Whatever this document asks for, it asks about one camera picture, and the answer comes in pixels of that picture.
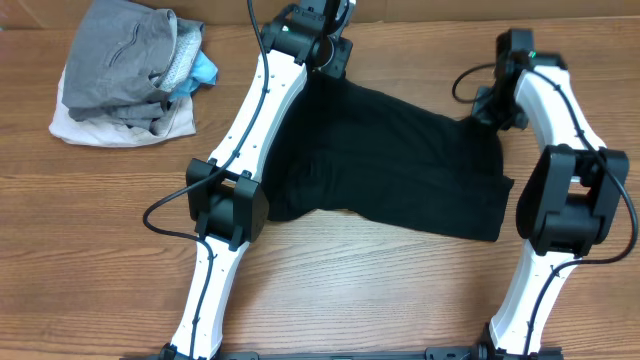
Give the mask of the black t-shirt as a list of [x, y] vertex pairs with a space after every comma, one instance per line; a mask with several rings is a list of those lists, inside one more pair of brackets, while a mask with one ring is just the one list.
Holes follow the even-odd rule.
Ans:
[[495, 129], [324, 75], [287, 111], [262, 180], [274, 222], [349, 210], [488, 242], [499, 237], [512, 186]]

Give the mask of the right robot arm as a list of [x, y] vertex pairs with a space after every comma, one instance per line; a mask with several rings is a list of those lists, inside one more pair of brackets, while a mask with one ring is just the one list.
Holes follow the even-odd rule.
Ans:
[[541, 346], [545, 323], [571, 272], [607, 237], [619, 202], [631, 201], [629, 160], [593, 132], [566, 63], [536, 51], [532, 31], [497, 37], [494, 75], [492, 87], [479, 88], [473, 117], [494, 129], [531, 127], [541, 155], [516, 207], [524, 240], [516, 272], [470, 356], [560, 359], [560, 350]]

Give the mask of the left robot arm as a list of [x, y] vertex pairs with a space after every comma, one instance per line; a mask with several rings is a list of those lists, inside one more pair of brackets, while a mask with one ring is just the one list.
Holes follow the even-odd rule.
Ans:
[[342, 32], [355, 8], [355, 0], [299, 1], [254, 29], [260, 54], [248, 93], [208, 160], [192, 160], [185, 174], [196, 263], [182, 319], [159, 358], [216, 358], [236, 271], [268, 215], [261, 183], [270, 148], [309, 73], [344, 74], [353, 44]]

